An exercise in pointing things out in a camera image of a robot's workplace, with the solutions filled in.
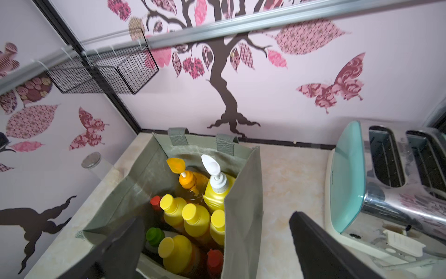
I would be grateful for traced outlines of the green fabric shopping bag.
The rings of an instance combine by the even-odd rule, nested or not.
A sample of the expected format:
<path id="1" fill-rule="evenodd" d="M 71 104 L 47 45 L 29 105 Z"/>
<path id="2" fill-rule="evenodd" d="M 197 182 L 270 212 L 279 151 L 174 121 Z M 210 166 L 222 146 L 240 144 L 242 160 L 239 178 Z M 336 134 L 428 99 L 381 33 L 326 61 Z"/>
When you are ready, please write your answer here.
<path id="1" fill-rule="evenodd" d="M 248 148 L 234 136 L 194 136 L 185 128 L 154 134 L 133 163 L 129 174 L 100 205 L 77 238 L 98 245 L 125 222 L 139 217 L 146 228 L 161 224 L 151 197 L 172 193 L 180 186 L 167 166 L 168 158 L 180 158 L 205 173 L 202 155 L 209 155 L 228 176 L 236 178 L 225 197 L 226 236 L 223 278 L 253 279 L 257 275 L 261 245 L 263 189 L 259 148 Z"/>

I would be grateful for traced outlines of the yellow pump soap bottle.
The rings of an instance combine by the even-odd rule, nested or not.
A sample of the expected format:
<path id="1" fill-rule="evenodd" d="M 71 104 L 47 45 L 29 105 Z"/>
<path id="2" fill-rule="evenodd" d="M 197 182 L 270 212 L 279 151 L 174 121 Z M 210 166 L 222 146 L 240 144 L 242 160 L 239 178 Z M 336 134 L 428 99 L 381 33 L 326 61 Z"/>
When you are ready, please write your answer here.
<path id="1" fill-rule="evenodd" d="M 219 163 L 209 155 L 202 155 L 202 163 L 210 178 L 203 195 L 203 200 L 210 212 L 224 210 L 224 200 L 233 187 L 236 178 L 221 171 Z"/>

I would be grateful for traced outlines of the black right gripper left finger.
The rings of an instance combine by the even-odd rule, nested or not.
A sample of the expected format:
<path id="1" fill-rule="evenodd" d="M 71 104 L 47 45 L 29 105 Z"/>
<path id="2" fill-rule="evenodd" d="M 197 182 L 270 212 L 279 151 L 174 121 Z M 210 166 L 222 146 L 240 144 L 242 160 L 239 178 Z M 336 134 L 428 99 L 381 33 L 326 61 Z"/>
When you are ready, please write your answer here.
<path id="1" fill-rule="evenodd" d="M 87 256 L 60 275 L 61 279 L 134 279 L 145 245 L 140 217 L 126 221 Z"/>

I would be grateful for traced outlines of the white bottle green cap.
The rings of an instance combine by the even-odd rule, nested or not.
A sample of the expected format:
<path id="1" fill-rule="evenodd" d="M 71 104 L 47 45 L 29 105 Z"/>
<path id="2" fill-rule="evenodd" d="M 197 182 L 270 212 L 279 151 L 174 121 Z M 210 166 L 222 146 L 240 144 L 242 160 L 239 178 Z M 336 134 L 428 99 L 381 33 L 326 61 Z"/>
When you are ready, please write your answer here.
<path id="1" fill-rule="evenodd" d="M 162 240 L 166 237 L 164 231 L 157 227 L 151 227 L 146 232 L 146 243 L 145 248 L 155 254 L 158 255 L 159 245 Z"/>

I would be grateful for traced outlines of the large orange pump soap bottle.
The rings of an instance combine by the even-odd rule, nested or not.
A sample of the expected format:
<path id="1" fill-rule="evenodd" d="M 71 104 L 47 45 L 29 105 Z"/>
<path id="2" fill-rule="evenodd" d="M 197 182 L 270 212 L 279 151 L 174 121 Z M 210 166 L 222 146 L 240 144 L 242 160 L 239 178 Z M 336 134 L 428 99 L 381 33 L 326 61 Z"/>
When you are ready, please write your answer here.
<path id="1" fill-rule="evenodd" d="M 205 205 L 203 196 L 209 179 L 202 173 L 187 169 L 183 159 L 169 158 L 167 164 L 173 173 L 179 175 L 179 186 L 175 187 L 175 195 L 187 203 Z"/>

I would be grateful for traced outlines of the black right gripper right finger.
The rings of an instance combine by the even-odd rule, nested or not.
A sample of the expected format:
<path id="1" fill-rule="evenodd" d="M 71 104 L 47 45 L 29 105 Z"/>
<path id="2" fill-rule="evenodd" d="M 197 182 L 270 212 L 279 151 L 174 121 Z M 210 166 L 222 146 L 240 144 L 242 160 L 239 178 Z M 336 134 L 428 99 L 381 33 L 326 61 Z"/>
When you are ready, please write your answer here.
<path id="1" fill-rule="evenodd" d="M 289 226 L 305 279 L 381 278 L 304 212 L 294 212 Z"/>

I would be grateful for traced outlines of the red soap bottle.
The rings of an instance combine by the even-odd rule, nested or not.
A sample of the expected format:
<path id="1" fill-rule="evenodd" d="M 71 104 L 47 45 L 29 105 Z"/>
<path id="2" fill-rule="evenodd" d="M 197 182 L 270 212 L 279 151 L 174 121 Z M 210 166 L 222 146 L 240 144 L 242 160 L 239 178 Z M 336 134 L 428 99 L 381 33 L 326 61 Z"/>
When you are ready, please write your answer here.
<path id="1" fill-rule="evenodd" d="M 207 272 L 211 279 L 220 279 L 224 266 L 224 254 L 217 249 L 211 249 L 207 253 Z"/>

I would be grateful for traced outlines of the dark green bottle red cap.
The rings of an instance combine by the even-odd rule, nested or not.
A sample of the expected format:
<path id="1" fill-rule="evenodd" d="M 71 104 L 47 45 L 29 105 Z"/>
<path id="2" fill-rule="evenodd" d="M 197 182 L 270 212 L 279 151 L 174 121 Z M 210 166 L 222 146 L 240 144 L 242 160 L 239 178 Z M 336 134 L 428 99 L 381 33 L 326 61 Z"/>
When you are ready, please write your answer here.
<path id="1" fill-rule="evenodd" d="M 154 214 L 158 217 L 161 217 L 161 215 L 163 214 L 163 210 L 160 207 L 160 201 L 161 201 L 161 197 L 159 195 L 155 195 L 154 197 L 152 197 L 150 199 L 150 205 L 152 207 L 152 210 L 153 210 Z"/>

